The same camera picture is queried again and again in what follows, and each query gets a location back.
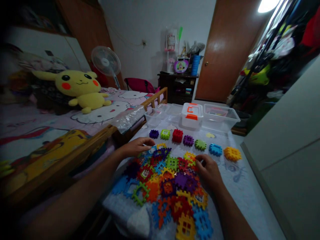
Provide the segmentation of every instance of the pikachu plush toy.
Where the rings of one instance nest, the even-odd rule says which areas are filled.
[[[58,74],[41,71],[33,71],[32,73],[41,80],[55,81],[60,92],[75,97],[69,101],[69,105],[79,104],[84,114],[90,113],[93,109],[111,105],[111,101],[104,99],[104,97],[108,97],[108,94],[99,93],[101,86],[95,79],[97,75],[94,72],[66,70]]]

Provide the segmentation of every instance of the wooden bed frame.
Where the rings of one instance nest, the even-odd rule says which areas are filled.
[[[164,98],[160,102],[160,95],[163,94]],[[167,88],[161,89],[159,92],[148,98],[141,105],[147,111],[149,104],[154,108],[155,100],[158,100],[158,104],[167,103],[168,91]],[[122,135],[118,129],[112,125],[108,125],[103,130],[95,134],[87,142],[80,145],[70,154],[66,155],[60,161],[53,164],[43,173],[32,179],[30,182],[24,184],[12,194],[6,197],[8,206],[12,207],[18,215],[23,214],[30,207],[39,203],[41,197],[48,189],[67,189],[76,182],[75,179],[68,176],[68,174],[84,163],[88,156],[99,147],[102,142],[105,142],[108,138],[113,137],[114,140],[122,146],[127,143],[140,128],[146,123],[146,119],[135,129],[129,130]]]

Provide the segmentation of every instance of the ceiling light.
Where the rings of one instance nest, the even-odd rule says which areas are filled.
[[[262,0],[258,9],[259,13],[266,13],[274,9],[280,0]]]

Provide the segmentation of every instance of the cabinet drawer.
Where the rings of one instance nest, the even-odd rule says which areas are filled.
[[[173,97],[172,103],[183,105],[186,102],[192,102],[192,98],[188,97]]]

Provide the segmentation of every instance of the green toy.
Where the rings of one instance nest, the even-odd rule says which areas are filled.
[[[170,130],[163,129],[160,133],[160,138],[164,140],[169,140],[170,138]]]
[[[207,148],[207,143],[205,141],[197,139],[194,146],[196,147],[196,149],[198,149],[200,151],[204,151]]]
[[[142,189],[145,191],[146,195],[143,197],[142,200],[140,200],[139,199],[139,192]],[[137,186],[137,188],[135,190],[133,190],[133,194],[132,194],[131,198],[133,199],[134,202],[137,202],[137,205],[142,207],[143,204],[147,201],[147,198],[149,197],[149,192],[150,192],[150,189],[148,189],[144,183],[139,182],[139,185]]]
[[[179,167],[179,159],[177,158],[173,158],[173,157],[168,157],[166,160],[166,167],[177,171],[178,167]]]

